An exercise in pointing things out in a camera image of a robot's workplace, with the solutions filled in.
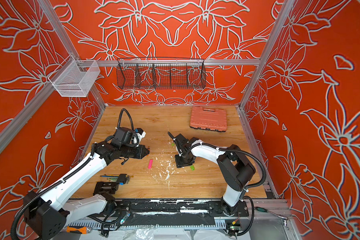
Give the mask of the pink usb drive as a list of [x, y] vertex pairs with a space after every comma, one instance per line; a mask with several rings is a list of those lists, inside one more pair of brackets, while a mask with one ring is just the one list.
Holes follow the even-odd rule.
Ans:
[[148, 169], [151, 169], [153, 166], [153, 159], [150, 159], [149, 161], [149, 165], [148, 165]]

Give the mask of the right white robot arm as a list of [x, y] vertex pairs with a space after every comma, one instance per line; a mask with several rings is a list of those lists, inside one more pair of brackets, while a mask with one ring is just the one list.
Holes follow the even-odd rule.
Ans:
[[206, 159], [219, 166], [227, 188], [216, 210], [217, 213], [235, 215], [239, 202], [248, 198], [246, 192], [263, 185], [267, 179], [264, 164], [237, 145], [217, 147], [197, 138], [189, 140], [181, 134], [175, 137], [168, 132], [168, 135], [178, 151], [175, 155], [177, 168], [192, 166], [196, 158]]

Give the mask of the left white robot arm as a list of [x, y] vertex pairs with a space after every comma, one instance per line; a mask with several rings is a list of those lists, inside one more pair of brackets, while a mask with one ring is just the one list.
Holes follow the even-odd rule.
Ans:
[[40, 240], [56, 236], [71, 222], [99, 214], [109, 208], [112, 197], [108, 193], [69, 203], [71, 196], [96, 173], [109, 166], [114, 160], [141, 160], [150, 151], [141, 144], [146, 132], [141, 128], [121, 127], [100, 143], [93, 143], [90, 153], [63, 177], [38, 193], [28, 192], [23, 198], [23, 206], [16, 213], [10, 237], [18, 240], [17, 228], [20, 220], [37, 234]]

